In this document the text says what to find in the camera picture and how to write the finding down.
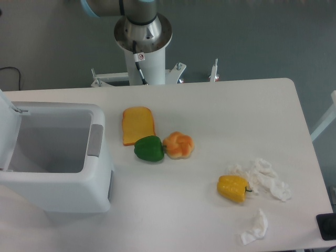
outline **pepper stem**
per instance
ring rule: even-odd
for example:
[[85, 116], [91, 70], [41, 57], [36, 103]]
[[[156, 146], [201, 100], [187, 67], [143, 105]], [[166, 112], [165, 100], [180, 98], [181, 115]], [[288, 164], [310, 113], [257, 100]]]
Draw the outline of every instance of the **pepper stem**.
[[253, 192], [252, 190], [248, 190], [247, 189], [247, 186], [245, 186], [245, 192], [249, 192], [249, 193], [251, 193], [251, 192]]

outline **crumpled tissue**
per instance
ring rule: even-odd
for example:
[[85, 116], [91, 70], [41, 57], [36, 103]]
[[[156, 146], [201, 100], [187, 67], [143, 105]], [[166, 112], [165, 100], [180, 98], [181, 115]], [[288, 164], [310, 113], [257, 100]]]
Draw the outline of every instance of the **crumpled tissue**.
[[259, 208], [257, 215], [254, 217], [253, 227], [243, 232], [240, 237], [244, 245], [247, 245], [257, 239], [262, 239], [268, 227], [268, 221], [265, 213]]
[[231, 166], [228, 169], [228, 174], [245, 178], [256, 194], [259, 193], [259, 186], [261, 185], [269, 189], [274, 197], [283, 202], [289, 200], [292, 196], [289, 185], [279, 179], [272, 165], [264, 159], [256, 159], [253, 166], [248, 170], [243, 170], [238, 164]]

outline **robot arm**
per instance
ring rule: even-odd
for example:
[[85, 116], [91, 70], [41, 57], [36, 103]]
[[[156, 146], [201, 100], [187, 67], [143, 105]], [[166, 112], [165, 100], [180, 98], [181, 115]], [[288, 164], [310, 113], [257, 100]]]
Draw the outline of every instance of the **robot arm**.
[[81, 0], [90, 16], [126, 16], [135, 25], [147, 25], [156, 18], [155, 0]]
[[165, 84], [165, 48], [172, 38], [169, 21], [155, 0], [81, 0], [90, 16], [122, 15], [114, 37], [124, 51], [130, 85]]

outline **slice of bread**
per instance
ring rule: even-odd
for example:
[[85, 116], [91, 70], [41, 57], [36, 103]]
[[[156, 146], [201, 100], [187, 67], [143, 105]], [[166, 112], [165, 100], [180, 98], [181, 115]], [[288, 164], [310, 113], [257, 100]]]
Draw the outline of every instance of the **slice of bread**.
[[122, 141], [134, 145], [141, 138], [155, 135], [152, 111], [146, 107], [128, 108], [122, 114]]

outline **gray handle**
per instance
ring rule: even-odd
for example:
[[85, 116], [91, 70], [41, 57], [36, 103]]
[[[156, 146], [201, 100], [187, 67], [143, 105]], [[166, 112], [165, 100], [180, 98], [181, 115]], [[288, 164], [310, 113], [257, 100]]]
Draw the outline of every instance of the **gray handle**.
[[89, 145], [88, 145], [88, 156], [96, 156], [99, 157], [101, 143], [103, 140], [103, 125], [93, 124], [90, 130], [89, 136]]

